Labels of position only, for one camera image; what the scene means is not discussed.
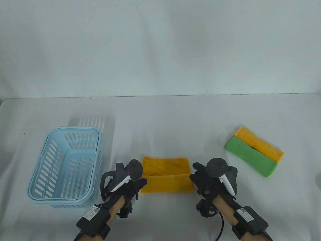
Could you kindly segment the person's left hand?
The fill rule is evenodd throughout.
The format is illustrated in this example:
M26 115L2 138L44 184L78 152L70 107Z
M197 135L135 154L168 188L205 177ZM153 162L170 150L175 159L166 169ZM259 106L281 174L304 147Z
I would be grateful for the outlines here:
M100 204L105 209L111 208L119 199L123 196L125 199L125 204L122 208L120 208L119 217L127 217L129 213L132 213L132 198L136 196L138 200L139 191L147 184L147 179L141 178L138 181L129 180L128 183L123 184L114 192L110 192L108 190L111 187L111 182L113 179L111 178L108 184L101 189L101 197L104 203Z

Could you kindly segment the person's right hand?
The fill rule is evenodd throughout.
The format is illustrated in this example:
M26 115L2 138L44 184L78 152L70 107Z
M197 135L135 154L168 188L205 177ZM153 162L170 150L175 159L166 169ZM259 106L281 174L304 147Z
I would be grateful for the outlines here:
M218 178L208 175L203 164L195 162L192 166L196 172L190 175L190 179L196 185L197 193L202 195L206 202L210 202L218 210L223 210L224 207L237 210L242 207Z

